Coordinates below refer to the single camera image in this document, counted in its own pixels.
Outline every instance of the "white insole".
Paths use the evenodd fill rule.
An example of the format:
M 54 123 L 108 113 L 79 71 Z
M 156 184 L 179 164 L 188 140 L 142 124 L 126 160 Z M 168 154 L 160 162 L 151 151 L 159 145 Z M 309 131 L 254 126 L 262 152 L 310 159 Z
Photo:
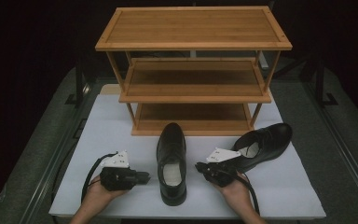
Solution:
M 239 150 L 239 152 L 242 154 L 242 156 L 246 158 L 253 158 L 257 155 L 258 151 L 260 150 L 260 147 L 258 146 L 258 143 L 255 142 L 249 147 L 244 147 Z
M 177 186 L 182 182 L 179 162 L 165 164 L 162 174 L 164 176 L 165 183 L 169 186 Z

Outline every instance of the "shoe rack leg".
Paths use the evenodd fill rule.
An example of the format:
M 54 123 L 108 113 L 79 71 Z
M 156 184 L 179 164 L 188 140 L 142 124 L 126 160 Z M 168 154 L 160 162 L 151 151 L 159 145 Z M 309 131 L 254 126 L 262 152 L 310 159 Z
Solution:
M 128 109 L 129 112 L 130 112 L 130 117 L 131 117 L 131 120 L 132 120 L 132 125 L 135 125 L 135 116 L 133 115 L 132 106 L 131 106 L 130 103 L 126 103 L 126 106 L 127 106 L 127 109 Z
M 255 52 L 255 66 L 258 66 L 258 61 L 260 60 L 261 50 Z
M 115 61 L 115 57 L 113 55 L 113 52 L 108 51 L 108 52 L 106 52 L 106 55 L 107 55 L 107 58 L 109 59 L 110 65 L 113 68 L 113 72 L 115 73 L 118 85 L 120 86 L 121 91 L 124 91 L 125 90 L 124 89 L 124 81 L 123 81 L 123 78 L 121 77 L 121 74 L 120 74 L 120 72 L 118 70 L 117 63 Z
M 257 106 L 255 107 L 255 112 L 254 112 L 254 115 L 252 116 L 252 120 L 251 120 L 251 127 L 255 126 L 255 119 L 257 119 L 258 112 L 260 112 L 261 105 L 262 104 L 257 104 Z
M 277 52 L 277 55 L 275 56 L 275 59 L 274 59 L 274 62 L 272 64 L 272 67 L 271 69 L 269 70 L 269 74 L 265 80 L 265 86 L 264 86 L 264 92 L 268 91 L 269 90 L 269 84 L 271 83 L 271 80 L 272 80 L 272 76 L 274 75 L 274 72 L 275 72 L 275 68 L 277 67 L 277 64 L 278 64 L 278 61 L 279 61 L 279 57 L 281 55 L 281 52 L 278 51 Z
M 131 54 L 126 51 L 126 56 L 127 56 L 127 60 L 129 61 L 129 66 L 131 67 L 132 66 L 132 59 L 131 59 Z

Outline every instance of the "shoe rack shelf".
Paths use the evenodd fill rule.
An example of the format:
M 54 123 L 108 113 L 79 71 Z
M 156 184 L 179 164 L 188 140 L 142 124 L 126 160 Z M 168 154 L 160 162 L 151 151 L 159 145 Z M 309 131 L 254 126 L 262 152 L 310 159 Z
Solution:
M 268 7 L 118 7 L 96 45 L 105 51 L 134 135 L 160 135 L 169 122 L 185 135 L 242 135 L 254 129 L 281 50 L 291 44 Z M 132 58 L 131 51 L 254 50 L 241 58 Z M 277 51 L 267 77 L 262 50 Z M 115 51 L 129 69 L 118 72 Z M 249 103 L 257 104 L 253 115 Z M 137 104 L 136 112 L 132 105 Z

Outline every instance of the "white tabletop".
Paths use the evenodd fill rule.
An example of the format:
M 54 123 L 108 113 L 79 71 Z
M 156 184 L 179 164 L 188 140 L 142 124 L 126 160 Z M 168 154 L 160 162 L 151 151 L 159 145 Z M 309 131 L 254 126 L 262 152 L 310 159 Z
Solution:
M 263 104 L 255 128 L 282 122 L 275 102 Z M 49 213 L 72 216 L 80 205 L 86 176 L 97 159 L 109 153 L 127 150 L 130 167 L 148 172 L 147 185 L 135 186 L 113 200 L 101 213 L 121 218 L 232 219 L 237 215 L 226 205 L 218 191 L 198 173 L 195 164 L 206 162 L 216 147 L 229 149 L 238 136 L 187 136 L 187 197 L 179 206 L 168 206 L 160 198 L 156 147 L 158 136 L 132 136 L 132 123 L 118 95 L 98 95 L 89 119 L 69 163 Z M 98 168 L 94 175 L 101 172 Z M 247 172 L 254 186 L 260 213 L 265 218 L 312 219 L 325 217 L 307 174 L 292 144 L 273 161 L 258 164 Z

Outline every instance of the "black leather shoe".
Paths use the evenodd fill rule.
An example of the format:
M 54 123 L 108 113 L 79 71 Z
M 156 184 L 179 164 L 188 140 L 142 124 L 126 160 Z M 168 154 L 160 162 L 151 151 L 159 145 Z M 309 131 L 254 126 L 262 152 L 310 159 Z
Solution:
M 157 145 L 158 180 L 162 201 L 176 206 L 186 199 L 186 142 L 177 123 L 168 124 Z
M 258 163 L 271 161 L 283 154 L 292 139 L 292 128 L 286 123 L 277 123 L 267 128 L 250 131 L 241 136 L 231 150 L 241 156 L 230 161 L 239 172 L 245 173 Z

